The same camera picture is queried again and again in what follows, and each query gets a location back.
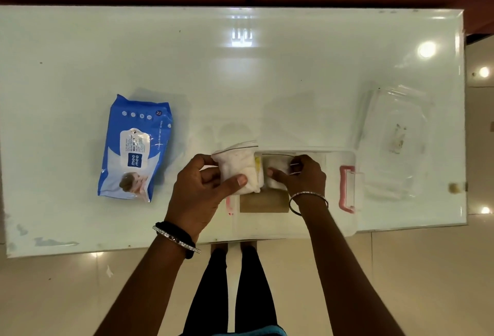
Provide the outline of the teal shirt hem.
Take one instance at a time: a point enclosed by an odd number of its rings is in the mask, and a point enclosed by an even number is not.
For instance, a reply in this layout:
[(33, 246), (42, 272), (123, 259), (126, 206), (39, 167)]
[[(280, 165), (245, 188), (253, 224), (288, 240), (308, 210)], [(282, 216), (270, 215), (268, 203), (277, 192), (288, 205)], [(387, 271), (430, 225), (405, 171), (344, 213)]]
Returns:
[(278, 325), (270, 325), (253, 331), (238, 333), (218, 333), (212, 336), (287, 336), (287, 333)]

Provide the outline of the clear plastic box lid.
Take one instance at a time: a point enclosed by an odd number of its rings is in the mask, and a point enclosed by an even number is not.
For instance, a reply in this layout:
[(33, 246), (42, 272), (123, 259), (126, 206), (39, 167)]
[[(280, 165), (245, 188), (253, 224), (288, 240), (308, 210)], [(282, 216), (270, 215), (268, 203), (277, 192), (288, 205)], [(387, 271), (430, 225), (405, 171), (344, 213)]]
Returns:
[(416, 197), (427, 177), (432, 98), (399, 85), (371, 92), (357, 145), (364, 191), (377, 200)]

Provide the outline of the blue wet wipes pack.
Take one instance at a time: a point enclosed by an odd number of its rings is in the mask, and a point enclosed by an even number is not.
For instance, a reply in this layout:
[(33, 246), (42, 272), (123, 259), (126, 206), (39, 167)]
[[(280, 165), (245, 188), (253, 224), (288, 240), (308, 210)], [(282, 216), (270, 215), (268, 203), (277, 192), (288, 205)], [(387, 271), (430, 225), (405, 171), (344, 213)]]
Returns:
[(173, 124), (168, 102), (117, 95), (110, 107), (97, 195), (151, 202)]

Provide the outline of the brown cardboard piece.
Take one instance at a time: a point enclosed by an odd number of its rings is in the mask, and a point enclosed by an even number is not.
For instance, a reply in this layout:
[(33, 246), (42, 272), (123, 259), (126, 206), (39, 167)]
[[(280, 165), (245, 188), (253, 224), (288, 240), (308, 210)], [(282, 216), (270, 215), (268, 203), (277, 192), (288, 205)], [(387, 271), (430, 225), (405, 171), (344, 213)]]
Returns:
[(289, 194), (281, 189), (261, 189), (260, 193), (240, 195), (240, 213), (288, 213)]

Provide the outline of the person's left forearm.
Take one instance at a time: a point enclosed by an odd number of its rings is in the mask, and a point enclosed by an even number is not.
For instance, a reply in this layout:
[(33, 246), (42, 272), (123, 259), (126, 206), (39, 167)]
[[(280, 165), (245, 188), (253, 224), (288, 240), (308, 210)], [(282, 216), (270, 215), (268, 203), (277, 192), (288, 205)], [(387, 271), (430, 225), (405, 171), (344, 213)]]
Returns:
[(94, 336), (157, 336), (186, 249), (157, 236)]

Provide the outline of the person's right hand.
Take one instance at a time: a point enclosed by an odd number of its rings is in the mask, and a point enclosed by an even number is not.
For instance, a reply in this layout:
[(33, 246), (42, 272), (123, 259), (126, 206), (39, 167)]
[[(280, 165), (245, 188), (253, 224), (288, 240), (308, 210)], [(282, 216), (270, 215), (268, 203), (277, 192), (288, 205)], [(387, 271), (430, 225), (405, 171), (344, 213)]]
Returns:
[[(290, 196), (301, 191), (312, 191), (324, 195), (326, 175), (318, 162), (302, 154), (292, 159), (292, 169), (295, 173), (290, 175), (290, 181), (288, 185), (285, 185)], [(298, 206), (300, 210), (309, 204), (318, 204), (325, 208), (324, 202), (313, 196), (308, 196), (307, 201), (303, 201), (303, 197), (300, 197), (297, 202), (300, 204)]]

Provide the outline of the zip bag with white cotton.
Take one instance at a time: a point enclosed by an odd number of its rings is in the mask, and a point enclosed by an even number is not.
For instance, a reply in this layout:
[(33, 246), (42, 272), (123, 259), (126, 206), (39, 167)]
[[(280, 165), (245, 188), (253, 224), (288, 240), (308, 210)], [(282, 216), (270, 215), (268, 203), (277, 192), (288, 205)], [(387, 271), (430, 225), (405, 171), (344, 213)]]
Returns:
[(246, 185), (234, 195), (258, 194), (264, 186), (261, 156), (256, 154), (257, 148), (256, 141), (247, 141), (213, 152), (211, 155), (218, 164), (222, 183), (239, 174), (247, 177)]

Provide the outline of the person's left hand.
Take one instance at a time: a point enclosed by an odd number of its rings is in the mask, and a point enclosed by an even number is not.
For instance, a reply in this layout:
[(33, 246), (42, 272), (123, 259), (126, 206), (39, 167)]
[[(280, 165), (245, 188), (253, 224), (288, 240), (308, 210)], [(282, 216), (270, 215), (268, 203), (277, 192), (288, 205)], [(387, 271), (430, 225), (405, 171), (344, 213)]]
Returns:
[(217, 197), (221, 184), (218, 164), (211, 156), (196, 154), (177, 175), (165, 221), (186, 231), (196, 243), (226, 197)]

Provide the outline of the black wrist band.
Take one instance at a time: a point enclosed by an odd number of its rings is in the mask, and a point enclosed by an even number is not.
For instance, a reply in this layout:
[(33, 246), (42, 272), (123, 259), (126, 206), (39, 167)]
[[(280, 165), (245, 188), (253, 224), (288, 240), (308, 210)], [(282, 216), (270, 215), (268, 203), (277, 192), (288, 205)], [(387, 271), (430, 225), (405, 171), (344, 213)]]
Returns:
[(181, 246), (186, 251), (185, 259), (191, 259), (195, 253), (201, 252), (196, 248), (196, 243), (186, 231), (169, 221), (157, 222), (152, 228), (157, 235)]

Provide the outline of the small clear zip bag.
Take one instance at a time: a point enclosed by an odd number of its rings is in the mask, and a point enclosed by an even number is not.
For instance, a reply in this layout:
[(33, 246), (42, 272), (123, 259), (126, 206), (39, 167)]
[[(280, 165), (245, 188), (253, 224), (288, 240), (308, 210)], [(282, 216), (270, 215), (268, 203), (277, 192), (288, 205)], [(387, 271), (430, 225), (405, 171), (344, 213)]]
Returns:
[(267, 171), (269, 168), (275, 168), (286, 173), (287, 175), (295, 173), (292, 169), (292, 159), (295, 156), (295, 152), (268, 152), (262, 154), (265, 188), (277, 189), (281, 191), (287, 190), (287, 187), (284, 184), (269, 177)]

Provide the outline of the person's right forearm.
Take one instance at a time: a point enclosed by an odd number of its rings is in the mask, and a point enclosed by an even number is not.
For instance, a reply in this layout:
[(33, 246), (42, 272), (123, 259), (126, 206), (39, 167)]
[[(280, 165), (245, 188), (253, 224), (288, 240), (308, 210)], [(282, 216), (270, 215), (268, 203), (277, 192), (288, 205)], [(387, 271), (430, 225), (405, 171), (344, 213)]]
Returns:
[(333, 336), (405, 336), (330, 211), (309, 204), (299, 212), (310, 235)]

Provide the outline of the person's legs in black trousers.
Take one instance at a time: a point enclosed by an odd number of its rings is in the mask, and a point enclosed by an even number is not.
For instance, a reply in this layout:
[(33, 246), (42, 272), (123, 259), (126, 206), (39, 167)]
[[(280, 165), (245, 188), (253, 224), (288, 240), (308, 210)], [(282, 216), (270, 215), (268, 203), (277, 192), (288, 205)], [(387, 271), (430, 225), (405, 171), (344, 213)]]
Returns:
[[(273, 296), (256, 246), (241, 246), (242, 269), (235, 304), (234, 332), (278, 325)], [(228, 333), (229, 294), (227, 251), (215, 247), (201, 277), (180, 336), (212, 336)]]

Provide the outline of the thin silver bangle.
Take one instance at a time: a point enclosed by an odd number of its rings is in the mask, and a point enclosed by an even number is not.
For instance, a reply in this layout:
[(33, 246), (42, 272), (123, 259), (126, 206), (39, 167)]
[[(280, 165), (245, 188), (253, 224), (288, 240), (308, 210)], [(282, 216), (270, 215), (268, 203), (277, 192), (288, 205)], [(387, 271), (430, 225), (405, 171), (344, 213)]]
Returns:
[(317, 197), (318, 199), (322, 200), (322, 202), (324, 202), (324, 206), (325, 206), (325, 209), (326, 210), (329, 210), (329, 202), (328, 200), (324, 197), (324, 195), (321, 195), (317, 192), (312, 192), (312, 191), (301, 191), (301, 192), (298, 192), (298, 193), (295, 193), (293, 195), (291, 195), (289, 197), (289, 200), (288, 200), (288, 208), (289, 210), (298, 215), (298, 216), (302, 216), (302, 213), (299, 212), (299, 211), (296, 211), (293, 207), (292, 207), (292, 202), (295, 201), (295, 203), (300, 206), (300, 204), (297, 202), (297, 199), (300, 198), (300, 197), (303, 197), (303, 201), (307, 201), (307, 197), (308, 196), (313, 196), (313, 197)]

